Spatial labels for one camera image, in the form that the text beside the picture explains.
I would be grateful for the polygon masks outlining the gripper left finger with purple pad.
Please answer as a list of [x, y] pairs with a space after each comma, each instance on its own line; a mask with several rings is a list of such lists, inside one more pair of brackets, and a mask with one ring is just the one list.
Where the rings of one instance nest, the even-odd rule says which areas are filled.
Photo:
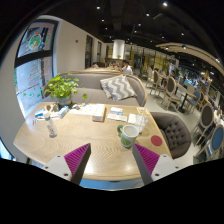
[[79, 185], [91, 155], [91, 144], [85, 144], [66, 155], [56, 155], [42, 169]]

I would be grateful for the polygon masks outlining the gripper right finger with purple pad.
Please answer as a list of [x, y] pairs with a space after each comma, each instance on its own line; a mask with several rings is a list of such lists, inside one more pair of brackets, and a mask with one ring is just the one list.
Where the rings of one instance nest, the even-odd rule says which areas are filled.
[[167, 154], [158, 155], [138, 144], [133, 145], [132, 153], [145, 185], [175, 171], [175, 161]]

